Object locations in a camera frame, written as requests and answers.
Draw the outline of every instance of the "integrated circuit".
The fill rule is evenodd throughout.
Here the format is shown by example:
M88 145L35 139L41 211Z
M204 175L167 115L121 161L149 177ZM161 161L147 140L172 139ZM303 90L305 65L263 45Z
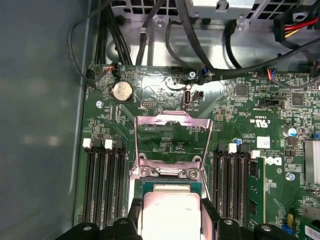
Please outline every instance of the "integrated circuit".
M292 105L293 106L303 106L304 105L304 95L300 93L292 94Z
M215 119L217 122L223 122L224 121L224 116L222 114L217 114L215 116Z
M235 86L235 95L237 96L247 96L248 95L248 86L237 84Z
M251 176L255 178L258 177L258 168L257 168L257 163L255 161L250 161L249 173Z
M253 215L257 215L257 203L251 199L249 203L249 209Z

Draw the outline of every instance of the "sticker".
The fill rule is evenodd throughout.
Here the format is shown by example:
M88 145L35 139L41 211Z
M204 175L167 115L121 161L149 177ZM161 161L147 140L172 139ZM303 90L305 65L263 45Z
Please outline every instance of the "sticker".
M269 149L270 148L270 137L268 136L257 136L256 147L258 149Z
M292 172L292 173L302 173L303 172L303 165L288 163L288 164L284 165L284 171Z
M304 226L304 233L314 240L320 240L320 233L308 226Z

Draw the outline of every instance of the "cable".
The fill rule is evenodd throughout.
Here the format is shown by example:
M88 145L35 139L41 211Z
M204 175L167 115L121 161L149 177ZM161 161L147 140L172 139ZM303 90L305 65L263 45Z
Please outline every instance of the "cable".
M148 14L146 19L144 20L144 23L142 24L143 28L146 28L146 29L148 28L151 20L157 14L157 12L161 8L161 6L166 2L167 2L167 0L158 0L155 3L154 7L151 9L150 13ZM141 65L142 64L142 60L143 60L143 57L144 57L146 45L147 45L147 33L141 33L140 34L139 51L138 51L138 54L136 56L135 65Z
M171 55L171 57L173 57L173 59L175 59L178 63L180 63L182 66L184 66L186 68L194 69L194 67L190 66L187 62L183 61L180 57L178 57L178 55L171 48L170 34L171 34L171 26L172 25L181 26L182 24L181 24L181 22L178 22L178 21L168 22L166 29L165 29L165 47L166 47L167 51L169 52L169 54Z
M233 64L233 66L236 69L242 69L242 66L236 60L234 53L232 52L232 49L231 49L231 36L232 36L232 34L235 33L236 27L237 27L237 20L235 20L235 19L229 21L225 25L225 28L223 31L224 45L225 45L226 54L227 54L230 62Z
M269 61L257 64L257 65L253 65L253 66L249 66L249 67L244 67L241 69L219 69L219 68L214 68L212 66L212 64L210 63L208 57L206 56L203 48L200 45L200 42L197 38L197 35L191 25L191 22L189 20L189 15L188 15L188 10L187 10L187 6L185 1L183 0L176 0L175 1L176 6L177 6L177 11L178 11L178 15L181 19L181 23L182 26L185 30L185 33L188 37L188 40L194 50L194 52L197 54L197 56L200 58L200 60L203 62L203 64L215 75L221 75L221 76L232 76L232 75L240 75L240 74L244 74L247 72L254 72L254 71L258 71L262 68L267 68L270 67L272 65L278 64L281 61L284 61L290 57L292 57L293 55L300 53L303 50L306 50L310 47L316 46L318 44L320 44L320 38L317 38L316 40L313 40L311 42L308 42L304 45L302 45L300 48L289 51L285 54L283 54L280 57L271 59Z
M108 22L109 22L109 29L111 31L111 34L112 34L112 38L113 38L113 41L114 41L114 44L116 44L115 42L115 39L117 40L119 46L115 46L118 54L120 52L122 52L122 54L120 53L119 54L119 57L120 55L123 55L123 58L124 60L121 61L122 64L125 64L125 65L132 65L132 60L131 60L131 57L130 57L130 53L129 53L129 49L128 49L128 46L127 46L127 43L125 41L125 38L124 36L122 35L121 31L120 31L120 28L119 28L119 25L116 21L116 17L114 15L114 12L112 11L112 8L111 6L108 6L107 8L107 19L108 19Z
M289 38L291 37L293 34L295 34L296 32L298 32L301 28L297 29L297 30L293 30L289 33L287 33L286 35L284 35L285 38Z
M289 31L289 30L301 29L301 28L304 28L306 26L315 24L318 21L318 19L319 18L316 17L315 19L313 19L311 21L305 21L305 22L302 22L302 23L298 23L296 25L286 26L286 27L284 27L284 30Z
M110 5L110 3L112 2L112 0L106 0L104 4L102 4L101 6L97 7L95 10L93 10L88 16L82 18L81 20L75 22L69 29L69 32L68 32L68 38L67 38L67 49L68 49L68 52L69 52L69 57L70 57L70 61L71 61L71 64L75 70L75 72L82 78L84 79L86 82L90 83L90 84L94 84L96 81L99 81L105 74L106 72L103 71L97 78L95 79L90 79L90 78L87 78L80 70L78 64L77 64L77 61L76 61L76 57L75 57L75 54L74 54L74 49L73 49L73 46L72 46L72 37L73 37L73 33L74 33L74 30L75 28L80 24L82 23L83 21L86 21L87 19L90 19L92 17L94 17L95 15L97 15L98 13L100 13L103 9L105 9L107 6Z
M295 50L300 48L301 46L296 44L295 42L286 39L285 41L281 42L281 45L284 46L287 49ZM309 50L303 50L301 51L302 54L306 57L307 61L309 62L310 66L316 66L317 62L315 59L315 56L309 51Z

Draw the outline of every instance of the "green circuit board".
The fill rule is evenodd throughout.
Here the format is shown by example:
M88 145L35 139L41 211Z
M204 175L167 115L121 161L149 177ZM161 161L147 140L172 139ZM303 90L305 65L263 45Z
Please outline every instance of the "green circuit board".
M89 69L91 75L98 76L107 67L91 65ZM318 87L282 89L258 72L229 80L202 77L199 72L190 78L189 72L182 67L120 66L120 78L107 73L94 87L86 88L81 140L101 140L100 144L112 139L113 144L122 144L122 153L116 157L113 170L106 172L108 157L102 156L100 162L99 152L89 157L88 151L81 149L74 223L90 221L102 227L107 220L128 213L129 171L136 159L135 117L184 111L192 118L213 121L204 168L209 194L218 211L224 217L241 215L240 221L249 228L260 223L282 227L288 224L288 214L293 214L296 219L291 226L293 234L304 239L303 221L299 220L302 208L319 206L314 190L317 186L305 182L304 170L304 141L320 132ZM275 79L293 86L310 81L308 74L293 72L277 73ZM133 88L128 102L120 103L112 94L118 81ZM186 90L190 93L187 103ZM102 106L97 107L97 102L102 102ZM295 137L286 136L290 128L296 130ZM207 130L178 124L140 127L138 133L139 151L148 159L169 163L191 162L195 156L201 156L209 134ZM246 184L237 186L234 192L221 193L217 189L225 188L228 181L227 186L233 188L235 181L228 175L224 179L227 170L233 172L232 166L222 166L221 161L230 158L226 153L235 140L246 146L247 154L233 156L231 161L242 159L247 164L241 178ZM260 151L259 156L251 159L252 151ZM95 169L91 172L90 164ZM288 180L288 173L295 179ZM108 175L113 176L112 183L107 183ZM141 193L135 189L134 194L140 197ZM237 204L227 202L230 198ZM104 215L107 204L111 207ZM241 205L243 209L233 209Z

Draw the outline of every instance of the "mounting screw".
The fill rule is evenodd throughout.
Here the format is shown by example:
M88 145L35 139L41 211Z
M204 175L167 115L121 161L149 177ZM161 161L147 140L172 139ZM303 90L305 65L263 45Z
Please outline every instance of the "mounting screw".
M232 225L232 221L229 220L229 219L226 219L226 220L224 220L223 222L224 222L225 224L227 224L227 225Z
M198 176L198 173L196 170L191 170L188 175L189 175L189 178L195 179Z
M271 228L269 226L263 225L263 226L261 226L261 228L263 231L271 232Z
M102 109L102 107L104 106L104 103L102 101L97 101L95 103L95 106L98 108L98 109Z
M195 78L196 78L196 76L197 76L197 74L196 74L196 72L195 72L195 71L191 71L191 72L189 72L189 78L190 78L190 79L195 79Z
M90 231L92 229L92 226L85 226L83 228L83 231Z
M244 23L240 23L238 26L238 30L241 31L245 28L245 24Z
M149 168L142 167L141 170L140 170L140 173L141 173L142 176L149 176L150 175Z
M285 179L291 182L296 179L296 176L292 172L287 172L285 174Z
M164 22L160 19L156 22L156 25L161 28L163 26Z

